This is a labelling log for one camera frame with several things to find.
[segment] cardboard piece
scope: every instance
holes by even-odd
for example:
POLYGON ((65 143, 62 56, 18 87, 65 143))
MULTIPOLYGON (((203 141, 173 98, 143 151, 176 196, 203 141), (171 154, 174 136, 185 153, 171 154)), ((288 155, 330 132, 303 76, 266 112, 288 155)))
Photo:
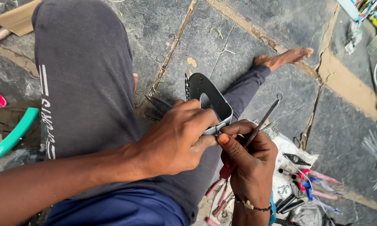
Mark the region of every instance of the cardboard piece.
POLYGON ((34 0, 0 15, 0 26, 18 36, 32 32, 32 13, 42 0, 34 0))

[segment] right hand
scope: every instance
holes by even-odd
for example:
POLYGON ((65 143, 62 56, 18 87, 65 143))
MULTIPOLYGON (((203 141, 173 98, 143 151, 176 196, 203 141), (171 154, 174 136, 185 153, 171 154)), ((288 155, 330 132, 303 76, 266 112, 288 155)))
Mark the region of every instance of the right hand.
POLYGON ((218 145, 214 135, 202 135, 218 123, 215 112, 201 109, 198 100, 177 100, 155 127, 131 144, 131 150, 139 155, 136 165, 144 170, 145 177, 174 175, 196 168, 205 149, 218 145))
POLYGON ((240 120, 224 127, 218 136, 222 147, 222 162, 228 168, 237 163, 232 172, 230 184, 240 200, 249 200, 254 207, 269 207, 272 192, 272 175, 275 169, 278 148, 263 131, 260 131, 248 146, 249 154, 240 144, 248 138, 256 125, 248 120, 240 120))

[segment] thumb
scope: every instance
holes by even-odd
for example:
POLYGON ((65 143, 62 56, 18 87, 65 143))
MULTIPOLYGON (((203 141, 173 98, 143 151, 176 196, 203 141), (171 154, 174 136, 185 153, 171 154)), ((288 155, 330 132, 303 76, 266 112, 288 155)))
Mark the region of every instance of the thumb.
POLYGON ((229 155, 230 159, 239 166, 251 164, 253 158, 243 146, 227 134, 218 135, 218 142, 222 149, 229 155))
POLYGON ((216 137, 214 135, 202 135, 191 146, 190 150, 193 153, 202 155, 202 153, 205 151, 207 147, 216 145, 218 145, 218 142, 216 141, 216 137))

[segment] person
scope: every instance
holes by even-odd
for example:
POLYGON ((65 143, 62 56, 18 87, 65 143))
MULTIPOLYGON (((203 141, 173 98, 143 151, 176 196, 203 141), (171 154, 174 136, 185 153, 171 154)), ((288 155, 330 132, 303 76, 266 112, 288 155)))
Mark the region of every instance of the person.
MULTIPOLYGON (((244 151, 237 134, 255 124, 237 120, 270 72, 312 49, 257 57, 224 94, 237 122, 217 137, 202 136, 219 121, 195 99, 177 100, 141 137, 138 76, 116 14, 99 0, 43 0, 32 23, 48 159, 0 172, 0 225, 53 205, 44 225, 187 226, 220 158, 238 164, 230 181, 235 196, 269 208, 277 148, 260 132, 249 147, 254 154, 244 151)), ((269 216, 236 203, 232 225, 265 226, 269 216)))

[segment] dark gray sweatpants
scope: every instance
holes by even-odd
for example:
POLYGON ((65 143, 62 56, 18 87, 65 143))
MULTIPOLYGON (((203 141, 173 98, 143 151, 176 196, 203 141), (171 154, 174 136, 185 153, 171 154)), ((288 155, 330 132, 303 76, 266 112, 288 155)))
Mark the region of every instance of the dark gray sweatpants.
MULTIPOLYGON (((133 55, 126 30, 99 0, 44 0, 32 17, 40 73, 47 157, 72 157, 138 141, 133 55)), ((270 74, 253 66, 225 93, 235 120, 270 74)), ((92 188, 73 199, 132 187, 156 189, 178 203, 193 223, 211 183, 221 148, 208 148, 191 171, 92 188)))

